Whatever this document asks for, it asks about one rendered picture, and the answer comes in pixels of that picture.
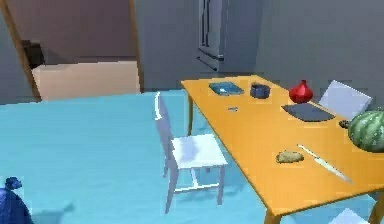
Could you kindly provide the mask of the white wooden chair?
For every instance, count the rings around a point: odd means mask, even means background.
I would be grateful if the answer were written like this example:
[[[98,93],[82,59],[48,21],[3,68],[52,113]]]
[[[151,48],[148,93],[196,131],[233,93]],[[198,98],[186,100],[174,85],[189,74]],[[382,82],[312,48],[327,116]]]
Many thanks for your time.
[[[175,194],[187,193],[199,190],[215,188],[218,190],[217,204],[221,205],[224,193],[224,177],[226,161],[213,134],[175,137],[171,130],[171,123],[167,107],[158,91],[154,97],[154,112],[156,128],[164,150],[163,176],[170,174],[165,213],[171,207]],[[200,184],[197,180],[197,169],[219,169],[217,183]],[[192,185],[190,187],[178,188],[177,182],[179,172],[188,170],[191,174]]]

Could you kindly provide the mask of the blue book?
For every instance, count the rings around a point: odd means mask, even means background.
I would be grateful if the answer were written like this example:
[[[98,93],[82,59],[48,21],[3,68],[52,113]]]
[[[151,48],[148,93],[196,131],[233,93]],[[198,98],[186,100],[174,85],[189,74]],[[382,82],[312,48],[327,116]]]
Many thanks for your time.
[[[209,87],[219,96],[241,95],[244,93],[244,90],[233,82],[210,83]]]

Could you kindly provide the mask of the orange wooden table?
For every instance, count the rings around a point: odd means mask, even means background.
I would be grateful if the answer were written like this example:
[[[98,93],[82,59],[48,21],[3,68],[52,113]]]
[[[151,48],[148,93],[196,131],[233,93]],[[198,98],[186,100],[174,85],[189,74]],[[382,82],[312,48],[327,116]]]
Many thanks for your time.
[[[369,217],[380,224],[384,217],[384,155],[355,147],[341,129],[340,116],[321,123],[305,123],[282,110],[290,102],[288,91],[257,75],[231,77],[244,90],[238,96],[211,91],[216,80],[184,80],[188,100],[197,106],[267,208],[264,224],[280,224],[283,216],[345,200],[380,193]],[[251,85],[270,87],[267,99],[250,95]],[[238,107],[238,111],[228,111]],[[302,144],[352,180],[348,183],[316,163],[300,149]],[[284,150],[299,152],[304,160],[277,163]]]

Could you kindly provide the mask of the dark blue pot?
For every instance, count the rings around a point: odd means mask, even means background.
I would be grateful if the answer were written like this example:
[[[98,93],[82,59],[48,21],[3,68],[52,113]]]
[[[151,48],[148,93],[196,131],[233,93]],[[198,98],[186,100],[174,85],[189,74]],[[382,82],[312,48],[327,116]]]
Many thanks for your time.
[[[264,84],[254,83],[251,85],[250,95],[257,99],[267,99],[270,95],[270,87]]]

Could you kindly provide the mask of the grey fridge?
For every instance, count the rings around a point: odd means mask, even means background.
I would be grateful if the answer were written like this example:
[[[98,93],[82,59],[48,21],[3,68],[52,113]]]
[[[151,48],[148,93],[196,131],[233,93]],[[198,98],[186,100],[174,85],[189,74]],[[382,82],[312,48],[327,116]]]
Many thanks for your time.
[[[265,0],[199,0],[197,60],[216,73],[255,67]]]

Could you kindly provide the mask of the brown potato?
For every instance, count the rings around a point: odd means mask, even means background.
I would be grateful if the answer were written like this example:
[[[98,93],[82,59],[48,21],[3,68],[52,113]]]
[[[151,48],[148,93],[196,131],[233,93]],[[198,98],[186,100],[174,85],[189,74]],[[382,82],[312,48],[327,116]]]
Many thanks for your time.
[[[295,163],[304,160],[304,156],[299,152],[284,150],[276,156],[277,163]]]

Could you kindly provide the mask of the red round vase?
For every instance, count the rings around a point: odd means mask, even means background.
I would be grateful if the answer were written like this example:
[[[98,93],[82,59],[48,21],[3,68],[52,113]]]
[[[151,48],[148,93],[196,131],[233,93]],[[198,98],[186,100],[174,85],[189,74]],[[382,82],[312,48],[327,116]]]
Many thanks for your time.
[[[307,81],[302,80],[299,85],[289,90],[289,97],[296,104],[307,103],[312,99],[313,92],[307,86]]]

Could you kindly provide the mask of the long pale knife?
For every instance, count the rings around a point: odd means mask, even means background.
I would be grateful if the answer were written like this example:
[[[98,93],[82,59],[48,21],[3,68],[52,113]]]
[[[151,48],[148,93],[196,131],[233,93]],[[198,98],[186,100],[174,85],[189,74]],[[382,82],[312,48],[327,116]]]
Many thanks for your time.
[[[322,167],[324,167],[326,170],[328,170],[329,172],[335,174],[336,176],[338,176],[339,178],[343,179],[344,181],[346,181],[348,183],[352,183],[352,180],[349,177],[347,177],[345,174],[343,174],[336,167],[334,167],[331,164],[329,164],[326,160],[324,160],[321,157],[317,156],[313,151],[311,151],[310,149],[306,148],[302,144],[297,144],[297,146],[300,149],[304,150],[309,155],[311,155],[313,157],[314,161],[316,163],[318,163],[319,165],[321,165]]]

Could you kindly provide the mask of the dark brown furniture piece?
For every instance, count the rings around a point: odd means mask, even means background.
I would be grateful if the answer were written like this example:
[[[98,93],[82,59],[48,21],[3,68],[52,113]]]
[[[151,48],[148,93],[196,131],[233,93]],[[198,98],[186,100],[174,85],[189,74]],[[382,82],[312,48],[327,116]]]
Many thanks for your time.
[[[43,51],[38,42],[23,40],[22,44],[31,69],[37,68],[45,63]]]

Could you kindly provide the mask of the green striped watermelon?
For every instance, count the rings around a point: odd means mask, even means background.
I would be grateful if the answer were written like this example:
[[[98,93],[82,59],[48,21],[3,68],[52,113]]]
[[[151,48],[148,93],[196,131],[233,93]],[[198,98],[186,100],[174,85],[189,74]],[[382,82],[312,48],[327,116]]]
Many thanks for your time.
[[[349,123],[348,137],[364,151],[384,153],[384,111],[367,111],[354,117]]]

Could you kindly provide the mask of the brown wooden door frame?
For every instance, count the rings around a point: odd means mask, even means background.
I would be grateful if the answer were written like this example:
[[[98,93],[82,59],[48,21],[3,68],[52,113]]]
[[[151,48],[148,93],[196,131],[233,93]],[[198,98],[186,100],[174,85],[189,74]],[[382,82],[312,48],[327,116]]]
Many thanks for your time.
[[[138,93],[133,0],[0,0],[0,103]],[[23,40],[41,45],[31,69]]]

